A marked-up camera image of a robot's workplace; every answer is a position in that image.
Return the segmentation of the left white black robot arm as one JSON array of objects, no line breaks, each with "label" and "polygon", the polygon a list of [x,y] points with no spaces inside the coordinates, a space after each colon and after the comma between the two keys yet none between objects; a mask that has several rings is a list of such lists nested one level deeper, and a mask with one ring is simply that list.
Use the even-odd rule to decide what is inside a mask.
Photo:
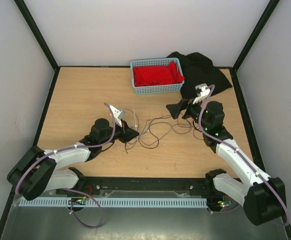
[{"label": "left white black robot arm", "polygon": [[96,158],[105,144],[116,140],[126,144],[139,136],[139,132],[122,120],[114,127],[105,118],[98,118],[90,133],[64,151],[42,150],[32,146],[7,174],[7,181],[26,200],[33,200],[42,193],[67,188],[74,194],[85,189],[84,175],[72,167]]}]

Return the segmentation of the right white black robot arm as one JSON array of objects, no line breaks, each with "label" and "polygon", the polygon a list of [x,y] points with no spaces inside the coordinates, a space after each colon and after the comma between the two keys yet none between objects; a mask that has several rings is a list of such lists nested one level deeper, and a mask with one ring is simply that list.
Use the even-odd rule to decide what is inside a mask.
[{"label": "right white black robot arm", "polygon": [[222,192],[243,207],[249,221],[255,226],[286,215],[286,192],[283,181],[272,178],[260,169],[240,149],[233,136],[224,127],[224,108],[218,101],[206,105],[193,99],[166,105],[173,119],[182,111],[183,119],[198,122],[205,144],[225,160],[239,179],[225,170],[211,170],[205,175],[204,188],[208,194]]}]

